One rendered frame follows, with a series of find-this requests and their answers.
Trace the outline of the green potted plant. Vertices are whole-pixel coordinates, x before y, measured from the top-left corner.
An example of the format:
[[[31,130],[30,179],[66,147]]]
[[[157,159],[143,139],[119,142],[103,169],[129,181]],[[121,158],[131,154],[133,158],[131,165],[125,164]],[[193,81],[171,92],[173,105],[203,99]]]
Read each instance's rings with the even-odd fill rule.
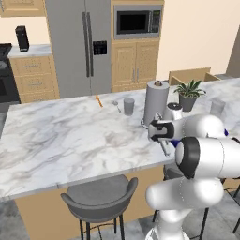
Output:
[[[189,113],[197,98],[206,94],[204,90],[199,88],[201,82],[192,80],[189,83],[181,83],[174,90],[174,92],[178,93],[179,104],[184,112]]]

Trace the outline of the open wooden drawer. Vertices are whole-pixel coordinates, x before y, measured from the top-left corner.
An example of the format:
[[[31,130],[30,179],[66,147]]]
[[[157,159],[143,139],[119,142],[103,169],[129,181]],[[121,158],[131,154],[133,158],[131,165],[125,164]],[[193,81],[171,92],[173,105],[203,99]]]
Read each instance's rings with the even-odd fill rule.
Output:
[[[219,78],[210,73],[210,67],[175,70],[169,73],[169,85],[190,83],[192,80],[202,82],[219,81]]]

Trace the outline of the grey paper towel holder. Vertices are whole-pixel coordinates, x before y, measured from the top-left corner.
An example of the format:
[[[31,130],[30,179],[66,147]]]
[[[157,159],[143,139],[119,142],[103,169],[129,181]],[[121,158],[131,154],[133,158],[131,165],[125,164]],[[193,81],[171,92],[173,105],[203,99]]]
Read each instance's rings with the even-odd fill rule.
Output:
[[[164,114],[169,94],[169,84],[164,81],[150,81],[147,83],[142,124],[147,128],[156,113]]]

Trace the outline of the blue tray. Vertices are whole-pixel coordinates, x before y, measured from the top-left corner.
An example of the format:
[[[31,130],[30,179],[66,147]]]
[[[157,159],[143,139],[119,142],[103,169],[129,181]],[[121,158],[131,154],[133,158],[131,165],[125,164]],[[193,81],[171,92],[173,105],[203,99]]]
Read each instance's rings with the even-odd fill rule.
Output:
[[[226,128],[224,129],[224,134],[225,134],[225,136],[228,136],[228,135],[229,135],[229,132],[227,131]],[[171,143],[172,143],[172,145],[173,145],[174,147],[176,147],[179,142],[180,142],[180,141],[177,141],[177,140],[171,140]]]

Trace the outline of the grey drinking glass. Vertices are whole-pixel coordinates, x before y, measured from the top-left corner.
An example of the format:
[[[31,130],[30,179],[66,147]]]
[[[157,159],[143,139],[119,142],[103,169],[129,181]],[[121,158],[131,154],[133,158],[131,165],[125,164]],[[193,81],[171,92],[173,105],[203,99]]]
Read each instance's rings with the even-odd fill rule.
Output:
[[[134,110],[134,103],[135,100],[131,97],[127,97],[124,99],[124,113],[127,116],[130,116],[133,114],[133,110]]]

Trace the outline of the pale clear drinking glass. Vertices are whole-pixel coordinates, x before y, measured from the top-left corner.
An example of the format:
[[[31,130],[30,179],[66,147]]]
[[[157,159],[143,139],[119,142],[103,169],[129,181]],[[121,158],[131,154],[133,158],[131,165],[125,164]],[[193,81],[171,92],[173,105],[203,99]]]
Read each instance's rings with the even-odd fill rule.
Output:
[[[225,108],[226,103],[224,101],[222,101],[221,99],[218,98],[214,98],[212,100],[212,104],[211,104],[211,109],[210,109],[210,113],[218,118],[221,117],[222,112]]]

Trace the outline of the wooden wall cupboard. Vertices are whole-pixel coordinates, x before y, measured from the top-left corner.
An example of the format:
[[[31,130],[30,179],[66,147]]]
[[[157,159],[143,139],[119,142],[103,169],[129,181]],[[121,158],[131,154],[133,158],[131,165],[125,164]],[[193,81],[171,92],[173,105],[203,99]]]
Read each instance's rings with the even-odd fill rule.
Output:
[[[1,17],[45,16],[43,0],[0,0]]]

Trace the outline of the wooden drawer cabinet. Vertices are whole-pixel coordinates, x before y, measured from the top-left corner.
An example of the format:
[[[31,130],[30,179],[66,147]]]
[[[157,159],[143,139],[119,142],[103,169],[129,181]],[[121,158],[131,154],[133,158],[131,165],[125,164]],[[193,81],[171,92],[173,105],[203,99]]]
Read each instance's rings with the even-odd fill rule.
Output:
[[[51,55],[11,58],[10,64],[21,103],[60,98]]]

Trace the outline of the grey microwave oven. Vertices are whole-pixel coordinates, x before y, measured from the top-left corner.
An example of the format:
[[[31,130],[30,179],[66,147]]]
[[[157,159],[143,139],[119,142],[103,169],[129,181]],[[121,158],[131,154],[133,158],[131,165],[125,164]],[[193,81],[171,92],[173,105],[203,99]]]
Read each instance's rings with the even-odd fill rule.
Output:
[[[162,5],[114,5],[114,38],[158,38]]]

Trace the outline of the grey double-door fridge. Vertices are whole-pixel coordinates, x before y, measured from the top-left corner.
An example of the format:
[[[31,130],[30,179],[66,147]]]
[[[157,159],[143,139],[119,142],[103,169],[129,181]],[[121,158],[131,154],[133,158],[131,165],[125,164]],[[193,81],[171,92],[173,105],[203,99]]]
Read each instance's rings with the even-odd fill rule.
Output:
[[[61,98],[111,91],[111,0],[45,0]]]

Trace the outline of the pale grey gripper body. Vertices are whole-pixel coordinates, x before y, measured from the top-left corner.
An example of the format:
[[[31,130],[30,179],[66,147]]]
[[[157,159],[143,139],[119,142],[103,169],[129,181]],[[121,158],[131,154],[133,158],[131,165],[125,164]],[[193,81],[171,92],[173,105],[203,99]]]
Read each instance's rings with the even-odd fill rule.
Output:
[[[170,146],[169,146],[168,142],[165,141],[165,140],[161,140],[161,139],[158,139],[157,141],[160,144],[160,146],[161,146],[161,148],[163,150],[164,155],[166,157],[168,157],[171,154]]]

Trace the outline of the black oven with hob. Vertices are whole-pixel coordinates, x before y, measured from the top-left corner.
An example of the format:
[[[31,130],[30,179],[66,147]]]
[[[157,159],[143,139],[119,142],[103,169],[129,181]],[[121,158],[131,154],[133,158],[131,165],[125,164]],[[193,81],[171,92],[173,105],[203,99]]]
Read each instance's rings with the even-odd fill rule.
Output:
[[[20,101],[8,54],[11,43],[0,43],[0,103]]]

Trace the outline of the wooden cupboard run with doors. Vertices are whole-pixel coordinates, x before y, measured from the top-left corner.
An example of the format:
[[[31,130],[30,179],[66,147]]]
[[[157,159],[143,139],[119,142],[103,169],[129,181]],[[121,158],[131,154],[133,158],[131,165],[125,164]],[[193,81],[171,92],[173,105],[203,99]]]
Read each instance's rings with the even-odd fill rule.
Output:
[[[112,90],[144,89],[156,78],[159,39],[116,40],[112,44]]]

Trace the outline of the black coffee machine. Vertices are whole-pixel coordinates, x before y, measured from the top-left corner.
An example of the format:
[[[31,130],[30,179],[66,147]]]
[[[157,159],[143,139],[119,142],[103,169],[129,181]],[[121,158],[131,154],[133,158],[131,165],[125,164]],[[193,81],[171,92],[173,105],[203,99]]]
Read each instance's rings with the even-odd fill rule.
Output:
[[[25,26],[24,25],[17,26],[15,32],[18,39],[20,51],[27,52],[29,50],[29,41]]]

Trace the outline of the wooden island counter base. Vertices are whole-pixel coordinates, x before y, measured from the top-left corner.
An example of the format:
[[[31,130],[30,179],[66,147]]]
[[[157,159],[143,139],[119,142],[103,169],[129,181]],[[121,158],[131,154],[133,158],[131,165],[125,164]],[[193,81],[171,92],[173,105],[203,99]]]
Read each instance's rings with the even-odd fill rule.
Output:
[[[123,214],[125,223],[148,217],[154,211],[145,200],[146,188],[163,180],[163,166],[126,174],[128,180],[137,177],[139,183],[127,210]],[[62,187],[15,200],[30,240],[68,240],[80,234],[79,220],[68,210],[60,194]]]

